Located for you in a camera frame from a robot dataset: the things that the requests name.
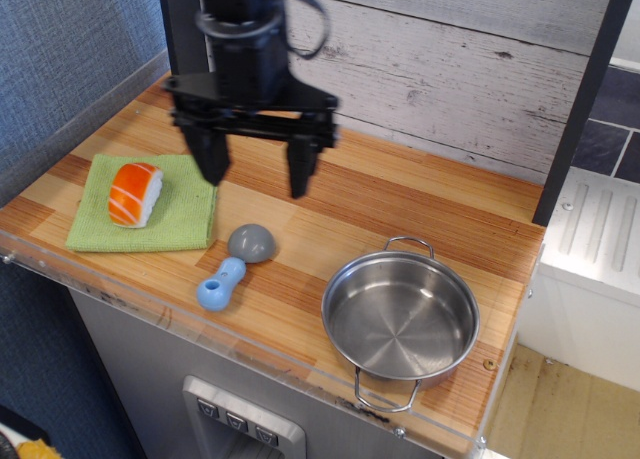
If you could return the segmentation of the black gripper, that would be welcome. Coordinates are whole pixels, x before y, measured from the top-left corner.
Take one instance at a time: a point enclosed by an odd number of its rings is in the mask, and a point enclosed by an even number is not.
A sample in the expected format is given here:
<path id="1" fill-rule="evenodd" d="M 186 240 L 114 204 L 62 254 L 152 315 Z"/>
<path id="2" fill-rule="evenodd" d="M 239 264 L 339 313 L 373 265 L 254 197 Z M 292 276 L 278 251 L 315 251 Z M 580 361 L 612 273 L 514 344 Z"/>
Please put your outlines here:
<path id="1" fill-rule="evenodd" d="M 206 28 L 215 69 L 171 76 L 173 120 L 202 177 L 214 186 L 230 167 L 226 136 L 287 142 L 290 193 L 306 195 L 318 148 L 337 140 L 338 99 L 301 82 L 289 70 L 283 26 Z"/>

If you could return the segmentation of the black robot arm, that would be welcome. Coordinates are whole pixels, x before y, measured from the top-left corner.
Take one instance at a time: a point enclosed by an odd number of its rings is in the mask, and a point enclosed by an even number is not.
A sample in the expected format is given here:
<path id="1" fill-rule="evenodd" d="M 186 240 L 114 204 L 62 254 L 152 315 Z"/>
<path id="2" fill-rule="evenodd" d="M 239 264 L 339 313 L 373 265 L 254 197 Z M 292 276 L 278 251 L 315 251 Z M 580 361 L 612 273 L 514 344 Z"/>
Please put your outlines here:
<path id="1" fill-rule="evenodd" d="M 317 11 L 316 0 L 299 0 Z M 287 145 L 290 193 L 307 192 L 318 155 L 334 146 L 337 97 L 289 69 L 285 0 L 160 0 L 175 125 L 211 184 L 230 166 L 230 135 Z"/>

